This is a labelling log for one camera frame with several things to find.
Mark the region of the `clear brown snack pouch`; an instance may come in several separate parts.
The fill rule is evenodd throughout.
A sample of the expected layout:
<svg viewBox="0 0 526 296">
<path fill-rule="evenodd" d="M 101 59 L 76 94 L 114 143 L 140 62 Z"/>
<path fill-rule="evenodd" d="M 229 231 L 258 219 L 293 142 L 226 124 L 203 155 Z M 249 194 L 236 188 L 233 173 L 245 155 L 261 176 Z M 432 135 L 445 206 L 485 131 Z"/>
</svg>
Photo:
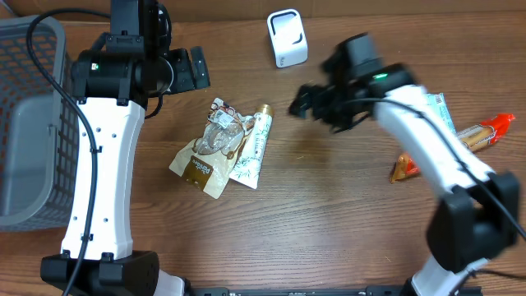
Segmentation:
<svg viewBox="0 0 526 296">
<path fill-rule="evenodd" d="M 216 98 L 210 106 L 203 135 L 182 148 L 169 169 L 214 199 L 219 198 L 255 122 L 253 115 L 243 116 Z"/>
</svg>

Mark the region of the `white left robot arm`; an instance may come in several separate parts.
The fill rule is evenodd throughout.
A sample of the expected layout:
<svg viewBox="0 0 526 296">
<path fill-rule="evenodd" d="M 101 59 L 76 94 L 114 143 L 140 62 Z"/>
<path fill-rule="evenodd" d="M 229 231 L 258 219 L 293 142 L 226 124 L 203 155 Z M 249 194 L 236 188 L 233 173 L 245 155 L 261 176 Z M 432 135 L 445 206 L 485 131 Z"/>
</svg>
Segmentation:
<svg viewBox="0 0 526 296">
<path fill-rule="evenodd" d="M 133 247 L 130 197 L 136 144 L 149 99 L 206 88 L 199 47 L 171 49 L 172 22 L 156 1 L 114 1 L 110 30 L 72 66 L 62 94 L 79 119 L 72 213 L 57 255 L 40 275 L 65 295 L 191 294 L 189 282 Z"/>
</svg>

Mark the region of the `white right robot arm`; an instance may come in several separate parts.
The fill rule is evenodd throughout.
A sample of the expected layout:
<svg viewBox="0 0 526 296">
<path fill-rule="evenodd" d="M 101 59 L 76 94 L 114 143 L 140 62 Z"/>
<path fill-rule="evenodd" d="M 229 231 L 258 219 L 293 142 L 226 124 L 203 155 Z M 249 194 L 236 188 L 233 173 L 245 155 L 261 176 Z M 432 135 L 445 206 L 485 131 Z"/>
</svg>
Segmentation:
<svg viewBox="0 0 526 296">
<path fill-rule="evenodd" d="M 524 237 L 519 180 L 472 153 L 428 106 L 427 90 L 408 68 L 382 62 L 370 35 L 340 43 L 322 68 L 329 84 L 301 86 L 289 112 L 311 114 L 335 133 L 373 118 L 398 139 L 438 200 L 426 233 L 431 255 L 399 293 L 459 294 L 469 278 Z"/>
</svg>

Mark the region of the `white bamboo print tube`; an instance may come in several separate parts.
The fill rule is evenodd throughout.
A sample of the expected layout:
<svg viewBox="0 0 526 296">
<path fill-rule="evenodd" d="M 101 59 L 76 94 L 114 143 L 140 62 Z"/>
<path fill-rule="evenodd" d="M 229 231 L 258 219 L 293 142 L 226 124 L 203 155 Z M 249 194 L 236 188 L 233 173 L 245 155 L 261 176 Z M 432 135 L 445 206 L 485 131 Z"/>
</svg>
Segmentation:
<svg viewBox="0 0 526 296">
<path fill-rule="evenodd" d="M 229 175 L 232 180 L 257 189 L 273 117 L 274 110 L 268 104 L 262 104 L 256 109 L 251 135 L 245 141 L 238 162 Z"/>
</svg>

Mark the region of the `orange gold pasta package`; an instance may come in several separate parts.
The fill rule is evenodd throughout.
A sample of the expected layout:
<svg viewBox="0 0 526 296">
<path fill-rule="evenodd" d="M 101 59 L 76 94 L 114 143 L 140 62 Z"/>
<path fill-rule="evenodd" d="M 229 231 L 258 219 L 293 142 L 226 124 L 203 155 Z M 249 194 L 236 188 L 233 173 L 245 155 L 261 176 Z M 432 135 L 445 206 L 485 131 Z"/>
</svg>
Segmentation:
<svg viewBox="0 0 526 296">
<path fill-rule="evenodd" d="M 510 123 L 514 120 L 515 116 L 512 113 L 499 113 L 494 118 L 457 132 L 456 136 L 470 151 L 476 152 L 498 142 L 508 132 Z M 413 159 L 404 152 L 394 164 L 390 182 L 395 183 L 419 174 L 420 170 Z"/>
</svg>

